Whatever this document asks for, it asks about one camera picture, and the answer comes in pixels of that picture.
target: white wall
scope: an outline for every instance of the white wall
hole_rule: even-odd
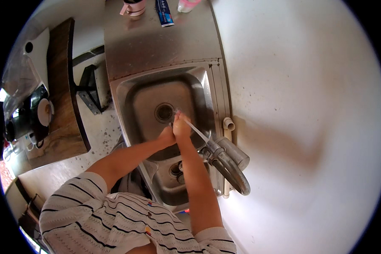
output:
[[[104,44],[103,15],[105,0],[44,0],[32,16],[50,29],[73,17],[72,57]]]
[[[244,253],[347,253],[381,192],[381,69],[338,0],[214,0],[251,194],[220,199]]]

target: striped shirt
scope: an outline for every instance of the striped shirt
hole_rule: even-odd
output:
[[[119,253],[153,242],[158,254],[235,254],[221,227],[195,236],[164,206],[132,193],[107,195],[104,179],[93,172],[66,181],[48,198],[39,220],[51,253]]]

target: stainless steel countertop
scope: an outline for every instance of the stainless steel countertop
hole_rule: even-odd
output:
[[[143,71],[222,58],[208,0],[190,13],[178,13],[178,0],[167,0],[174,26],[161,27],[155,1],[138,17],[120,15],[122,0],[105,6],[104,46],[109,82]]]

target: faucet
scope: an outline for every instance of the faucet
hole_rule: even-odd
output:
[[[250,184],[242,172],[250,161],[248,155],[225,137],[209,140],[201,152],[234,189],[244,196],[250,194]]]

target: toothpaste tube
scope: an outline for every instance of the toothpaste tube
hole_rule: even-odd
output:
[[[155,8],[160,17],[162,27],[174,25],[171,13],[169,12],[167,0],[155,0]]]

